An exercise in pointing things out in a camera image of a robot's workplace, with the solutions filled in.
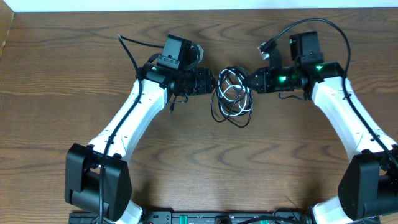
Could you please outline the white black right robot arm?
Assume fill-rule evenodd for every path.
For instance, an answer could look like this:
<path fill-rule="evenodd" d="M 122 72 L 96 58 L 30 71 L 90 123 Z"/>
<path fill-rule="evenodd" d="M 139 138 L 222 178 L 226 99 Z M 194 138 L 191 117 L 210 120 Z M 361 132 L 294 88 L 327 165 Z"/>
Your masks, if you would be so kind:
<path fill-rule="evenodd" d="M 325 62 L 318 34 L 291 35 L 293 65 L 282 66 L 274 38 L 259 46 L 269 66 L 244 86 L 262 93 L 302 89 L 319 107 L 340 138 L 349 166 L 338 195 L 312 207 L 313 223 L 354 223 L 397 212 L 397 143 L 383 132 L 354 93 L 338 62 Z"/>

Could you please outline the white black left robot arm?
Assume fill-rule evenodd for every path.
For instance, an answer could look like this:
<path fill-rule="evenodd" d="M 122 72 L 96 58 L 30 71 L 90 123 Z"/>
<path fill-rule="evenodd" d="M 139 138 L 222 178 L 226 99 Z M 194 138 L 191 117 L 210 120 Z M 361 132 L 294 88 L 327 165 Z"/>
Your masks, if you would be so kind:
<path fill-rule="evenodd" d="M 143 209 L 132 199 L 129 163 L 150 122 L 166 105 L 211 93 L 216 80 L 199 67 L 203 49 L 169 34 L 161 53 L 139 67 L 127 100 L 87 145 L 74 143 L 66 155 L 65 201 L 86 213 L 72 223 L 139 223 Z"/>

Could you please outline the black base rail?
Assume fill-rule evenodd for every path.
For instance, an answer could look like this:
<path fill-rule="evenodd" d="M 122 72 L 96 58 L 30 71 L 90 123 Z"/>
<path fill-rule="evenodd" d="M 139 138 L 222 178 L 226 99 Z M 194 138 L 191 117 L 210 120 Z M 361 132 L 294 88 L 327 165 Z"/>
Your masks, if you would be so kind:
<path fill-rule="evenodd" d="M 307 213 L 288 209 L 271 213 L 176 213 L 170 211 L 144 212 L 141 224 L 217 224 L 217 223 L 314 223 Z"/>

